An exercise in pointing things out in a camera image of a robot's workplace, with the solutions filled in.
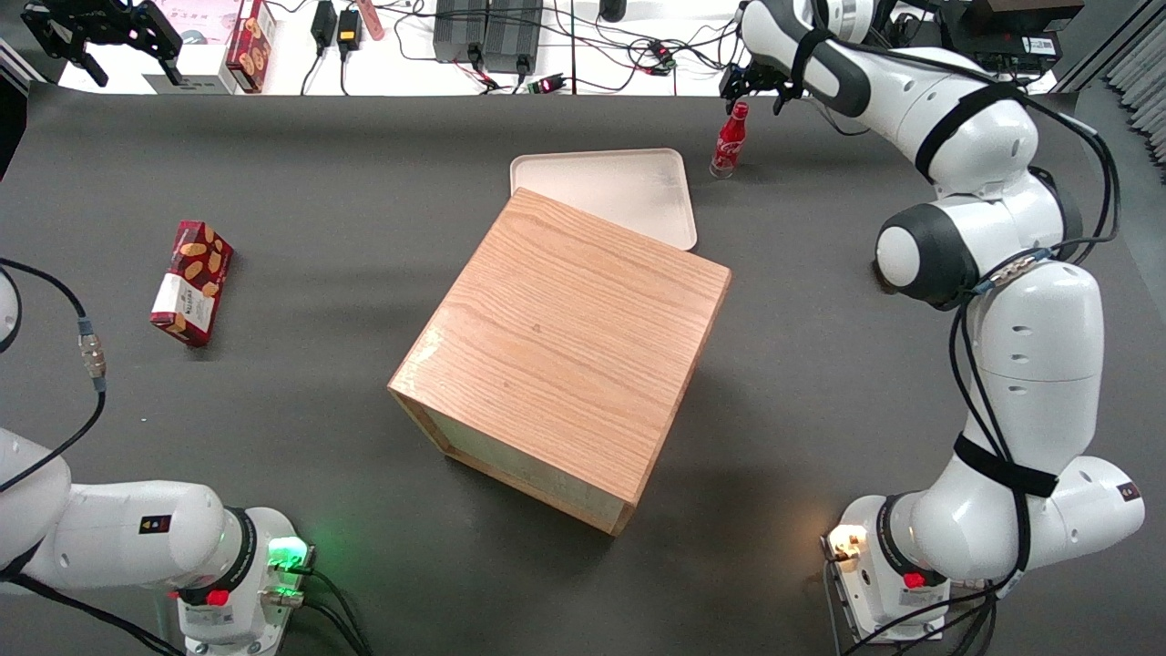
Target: red box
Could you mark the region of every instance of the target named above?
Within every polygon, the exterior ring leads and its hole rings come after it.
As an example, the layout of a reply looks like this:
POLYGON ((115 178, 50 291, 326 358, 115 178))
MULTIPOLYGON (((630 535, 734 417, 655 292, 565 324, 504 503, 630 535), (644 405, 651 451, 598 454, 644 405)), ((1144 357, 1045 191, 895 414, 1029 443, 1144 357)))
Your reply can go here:
POLYGON ((239 20, 226 51, 226 68, 246 93, 264 90, 275 40, 275 20, 262 0, 246 0, 239 6, 239 20))
POLYGON ((191 347, 206 346, 233 254, 234 248, 210 225, 178 223, 170 268, 162 276, 149 322, 191 347))

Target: wood grain surface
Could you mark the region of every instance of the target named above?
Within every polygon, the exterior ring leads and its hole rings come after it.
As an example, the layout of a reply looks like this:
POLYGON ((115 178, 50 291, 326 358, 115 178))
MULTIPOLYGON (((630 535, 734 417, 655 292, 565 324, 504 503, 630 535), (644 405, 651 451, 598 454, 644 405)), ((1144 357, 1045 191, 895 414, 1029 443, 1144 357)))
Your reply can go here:
POLYGON ((520 189, 388 387, 414 419, 420 404, 634 507, 730 277, 520 189))

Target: robotic arm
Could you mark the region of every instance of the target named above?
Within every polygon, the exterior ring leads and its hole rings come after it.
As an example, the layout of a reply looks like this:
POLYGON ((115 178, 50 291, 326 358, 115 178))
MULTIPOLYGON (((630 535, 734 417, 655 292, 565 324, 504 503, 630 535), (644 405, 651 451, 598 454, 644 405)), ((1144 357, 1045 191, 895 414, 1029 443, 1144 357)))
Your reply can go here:
POLYGON ((157 59, 170 84, 182 84, 175 62, 182 37, 150 0, 33 0, 20 17, 52 58, 85 69, 99 86, 110 82, 85 43, 126 43, 157 59))
MULTIPOLYGON (((0 354, 17 337, 21 309, 0 267, 0 354)), ((85 338, 83 353, 99 360, 96 337, 85 338)), ((97 373, 104 390, 104 366, 97 373)), ((285 569, 309 566, 311 558, 275 510, 224 507, 194 484, 73 484, 59 456, 0 429, 0 593, 161 590, 178 604, 189 653, 272 655, 289 607, 302 600, 302 577, 285 569)))
MULTIPOLYGON (((815 29, 812 1, 744 3, 740 35, 760 69, 744 79, 794 80, 799 93, 805 85, 894 143, 932 182, 935 200, 899 212, 879 232, 874 267, 887 287, 950 309, 985 276, 993 281, 957 310, 986 404, 971 396, 947 468, 926 491, 855 501, 826 538, 859 637, 937 639, 951 579, 1007 579, 996 593, 1003 597, 1024 573, 1013 570, 1023 543, 1027 570, 1100 551, 1137 531, 1145 507, 1121 470, 1081 456, 1096 426, 1101 294, 1087 270, 1065 261, 1070 246, 1025 256, 1081 234, 1068 195, 1030 167, 1032 119, 982 79, 848 48, 842 41, 866 34, 871 0, 822 3, 833 38, 815 29), (993 454, 982 429, 986 407, 1011 464, 993 454), (1027 509, 1025 537, 1018 503, 1027 509)), ((983 73, 947 50, 902 51, 983 73)), ((728 85, 730 100, 746 90, 737 83, 728 85)))

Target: green light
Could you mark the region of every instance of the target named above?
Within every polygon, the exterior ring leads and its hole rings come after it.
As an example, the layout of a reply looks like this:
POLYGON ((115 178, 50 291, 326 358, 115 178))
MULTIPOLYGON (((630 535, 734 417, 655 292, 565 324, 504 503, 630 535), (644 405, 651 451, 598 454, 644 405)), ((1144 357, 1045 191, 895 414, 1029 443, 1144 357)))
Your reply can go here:
POLYGON ((308 544, 292 536, 275 538, 267 543, 267 564, 269 566, 300 567, 308 559, 308 544))

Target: white tray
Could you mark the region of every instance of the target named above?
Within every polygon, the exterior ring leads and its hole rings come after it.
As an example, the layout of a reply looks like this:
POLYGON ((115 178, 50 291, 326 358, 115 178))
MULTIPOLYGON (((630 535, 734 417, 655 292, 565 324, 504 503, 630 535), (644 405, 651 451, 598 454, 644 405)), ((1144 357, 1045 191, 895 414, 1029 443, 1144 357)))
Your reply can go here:
POLYGON ((519 186, 684 251, 696 245, 684 160, 672 148, 521 155, 511 193, 519 186))

